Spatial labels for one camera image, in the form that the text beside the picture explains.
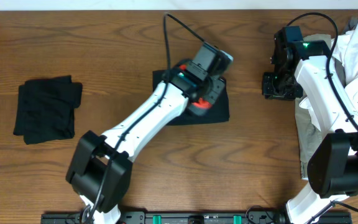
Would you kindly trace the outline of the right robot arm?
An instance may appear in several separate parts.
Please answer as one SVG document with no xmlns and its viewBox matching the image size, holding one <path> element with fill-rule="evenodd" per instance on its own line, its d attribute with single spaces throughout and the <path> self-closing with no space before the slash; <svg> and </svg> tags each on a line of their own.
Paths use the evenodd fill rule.
<svg viewBox="0 0 358 224">
<path fill-rule="evenodd" d="M 295 99 L 303 91 L 323 136 L 308 161 L 308 183 L 285 205 L 287 223 L 316 223 L 330 208 L 358 195 L 358 115 L 323 40 L 275 41 L 272 73 L 264 73 L 266 98 Z"/>
</svg>

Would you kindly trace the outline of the black leggings with red waistband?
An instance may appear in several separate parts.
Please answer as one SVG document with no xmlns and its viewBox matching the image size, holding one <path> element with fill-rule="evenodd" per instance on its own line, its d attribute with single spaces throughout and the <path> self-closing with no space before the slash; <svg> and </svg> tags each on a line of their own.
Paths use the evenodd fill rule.
<svg viewBox="0 0 358 224">
<path fill-rule="evenodd" d="M 170 71 L 152 72 L 152 88 L 166 78 L 166 96 L 184 100 L 183 111 L 168 122 L 169 126 L 222 123 L 229 120 L 229 99 L 223 72 L 227 67 L 204 68 L 199 63 L 180 62 Z"/>
</svg>

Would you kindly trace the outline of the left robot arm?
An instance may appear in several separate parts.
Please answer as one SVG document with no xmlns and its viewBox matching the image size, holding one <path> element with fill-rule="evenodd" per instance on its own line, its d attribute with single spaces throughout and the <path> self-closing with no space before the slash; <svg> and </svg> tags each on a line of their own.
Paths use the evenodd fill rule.
<svg viewBox="0 0 358 224">
<path fill-rule="evenodd" d="M 205 115 L 225 89 L 229 62 L 183 60 L 162 73 L 150 97 L 117 126 L 79 140 L 66 180 L 87 206 L 82 223 L 117 223 L 137 156 L 169 122 L 190 111 Z"/>
</svg>

